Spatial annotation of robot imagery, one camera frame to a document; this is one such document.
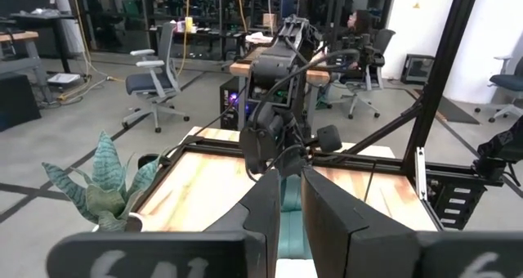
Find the black office chair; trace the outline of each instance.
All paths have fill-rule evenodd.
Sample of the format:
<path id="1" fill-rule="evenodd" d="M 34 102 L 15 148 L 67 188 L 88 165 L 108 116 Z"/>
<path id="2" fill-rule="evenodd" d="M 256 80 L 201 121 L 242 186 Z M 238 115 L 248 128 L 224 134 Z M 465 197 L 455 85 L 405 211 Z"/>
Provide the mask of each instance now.
<path id="1" fill-rule="evenodd" d="M 123 127 L 128 128 L 128 124 L 143 115 L 153 114 L 155 132 L 162 132 L 158 125 L 158 112 L 166 114 L 176 114 L 183 116 L 185 121 L 189 121 L 189 116 L 184 112 L 174 110 L 174 105 L 169 103 L 172 98 L 181 93 L 178 85 L 178 76 L 170 56 L 172 46 L 172 32 L 175 24 L 165 23 L 162 25 L 162 36 L 160 38 L 158 59 L 150 61 L 147 56 L 154 54 L 153 49 L 145 49 L 131 52 L 132 56 L 141 56 L 143 61 L 138 61 L 136 66 L 148 69 L 148 74 L 132 74 L 125 79 L 127 94 L 136 94 L 144 97 L 149 103 L 149 108 L 145 110 L 136 109 L 135 113 L 123 119 Z"/>
<path id="2" fill-rule="evenodd" d="M 381 90 L 383 89 L 383 81 L 382 81 L 382 67 L 385 65 L 385 57 L 383 56 L 383 53 L 385 53 L 385 50 L 387 49 L 389 42 L 392 39 L 392 36 L 394 36 L 396 32 L 390 29 L 381 29 L 376 34 L 376 37 L 374 38 L 373 42 L 373 49 L 374 49 L 374 62 L 372 64 L 366 65 L 364 70 L 364 85 L 362 82 L 346 82 L 344 83 L 347 89 L 349 90 L 349 95 L 342 95 L 342 98 L 336 101 L 328 101 L 329 105 L 332 104 L 345 104 L 347 102 L 351 103 L 351 107 L 349 109 L 348 119 L 354 118 L 354 108 L 356 107 L 356 104 L 358 102 L 363 102 L 362 105 L 366 105 L 372 110 L 374 110 L 374 118 L 379 118 L 380 113 L 379 109 L 374 107 L 370 101 L 363 100 L 360 96 L 358 96 L 358 92 L 362 91 L 372 91 L 374 89 Z M 376 73 L 376 83 L 373 83 L 373 76 L 371 74 Z"/>
<path id="3" fill-rule="evenodd" d="M 503 67 L 500 74 L 496 74 L 490 78 L 492 84 L 489 87 L 499 87 L 503 93 L 512 97 L 510 104 L 504 105 L 485 105 L 485 108 L 496 110 L 495 115 L 489 119 L 490 123 L 496 121 L 496 118 L 503 116 L 506 118 L 509 114 L 515 114 L 518 117 L 523 115 L 523 109 L 514 105 L 518 99 L 523 99 L 523 57 L 517 63 L 514 74 L 507 74 L 507 64 L 512 59 L 511 56 L 496 57 L 497 60 L 503 61 Z M 474 110 L 479 113 L 481 109 L 478 107 Z"/>

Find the wooden board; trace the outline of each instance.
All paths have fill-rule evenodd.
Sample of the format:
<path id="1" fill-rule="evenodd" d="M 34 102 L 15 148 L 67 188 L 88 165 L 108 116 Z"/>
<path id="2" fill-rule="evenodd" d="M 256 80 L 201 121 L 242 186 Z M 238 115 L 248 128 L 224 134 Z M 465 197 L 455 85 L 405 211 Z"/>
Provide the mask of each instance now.
<path id="1" fill-rule="evenodd" d="M 264 47 L 257 48 L 257 51 L 264 50 Z M 319 53 L 316 56 L 312 57 L 312 60 L 321 58 L 323 53 Z M 249 71 L 251 70 L 251 65 L 240 64 L 235 62 L 230 65 L 229 71 L 232 75 L 236 77 L 248 77 Z M 307 82 L 313 83 L 318 86 L 325 85 L 330 81 L 330 74 L 327 71 L 321 70 L 307 70 Z"/>
<path id="2" fill-rule="evenodd" d="M 13 34 L 13 39 L 15 39 L 15 41 L 25 40 L 25 39 L 30 39 L 30 38 L 38 38 L 38 33 L 28 31 L 28 32 L 20 33 L 20 34 Z M 9 41 L 11 41 L 11 37 L 8 34 L 4 34 L 4 35 L 0 36 L 0 42 L 9 42 Z"/>
<path id="3" fill-rule="evenodd" d="M 189 134 L 199 130 L 194 127 Z M 200 136 L 238 141 L 236 131 L 207 129 Z M 344 148 L 352 144 L 345 143 Z M 361 155 L 393 157 L 384 146 L 370 146 Z M 369 173 L 316 168 L 345 191 L 363 199 Z M 146 231 L 202 231 L 229 211 L 254 186 L 243 159 L 185 153 L 138 211 Z M 374 174 L 367 203 L 417 230 L 436 231 L 406 177 Z"/>

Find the snake plant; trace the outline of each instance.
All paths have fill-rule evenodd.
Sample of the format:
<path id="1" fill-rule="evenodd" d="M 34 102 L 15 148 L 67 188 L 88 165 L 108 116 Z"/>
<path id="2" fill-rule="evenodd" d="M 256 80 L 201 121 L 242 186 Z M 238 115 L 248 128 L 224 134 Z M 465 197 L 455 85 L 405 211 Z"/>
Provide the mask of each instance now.
<path id="1" fill-rule="evenodd" d="M 75 183 L 68 173 L 54 164 L 42 163 L 49 180 L 71 199 L 85 219 L 99 226 L 98 231 L 125 230 L 133 205 L 154 180 L 159 157 L 141 167 L 127 189 L 128 165 L 129 161 L 121 165 L 114 143 L 105 132 L 98 141 L 92 176 L 74 169 L 87 187 Z"/>

